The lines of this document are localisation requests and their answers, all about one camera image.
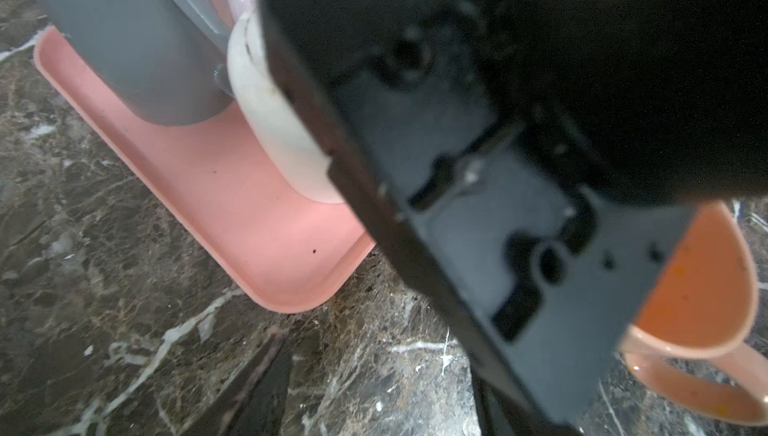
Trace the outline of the white ceramic mug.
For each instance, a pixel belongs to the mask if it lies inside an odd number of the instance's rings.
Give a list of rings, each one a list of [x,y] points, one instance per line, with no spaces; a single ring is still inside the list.
[[[288,184],[326,204],[344,198],[330,181],[330,158],[303,125],[272,80],[259,14],[242,14],[229,38],[227,69],[234,98],[262,148]]]

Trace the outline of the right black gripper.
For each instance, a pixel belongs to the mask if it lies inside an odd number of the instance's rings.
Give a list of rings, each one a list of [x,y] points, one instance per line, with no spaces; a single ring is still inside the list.
[[[573,425],[706,202],[767,192],[767,0],[258,0],[332,182],[471,370]]]

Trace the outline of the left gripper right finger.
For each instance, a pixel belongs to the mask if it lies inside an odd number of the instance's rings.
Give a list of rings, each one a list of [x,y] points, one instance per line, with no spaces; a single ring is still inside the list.
[[[494,436],[576,436],[572,425],[557,425],[531,416],[501,395],[487,381],[471,370],[472,389],[478,424],[482,435]]]

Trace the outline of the peach cream speckled mug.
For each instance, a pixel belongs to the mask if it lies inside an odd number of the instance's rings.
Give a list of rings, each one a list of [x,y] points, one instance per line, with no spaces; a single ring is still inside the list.
[[[700,206],[620,345],[649,390],[705,417],[767,423],[767,359],[747,345],[759,302],[748,245],[722,202]]]

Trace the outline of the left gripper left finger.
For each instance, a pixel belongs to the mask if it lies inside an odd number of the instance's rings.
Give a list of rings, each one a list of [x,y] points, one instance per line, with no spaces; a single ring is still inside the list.
[[[271,327],[253,358],[217,396],[185,435],[277,435],[285,413],[292,371],[286,330]]]

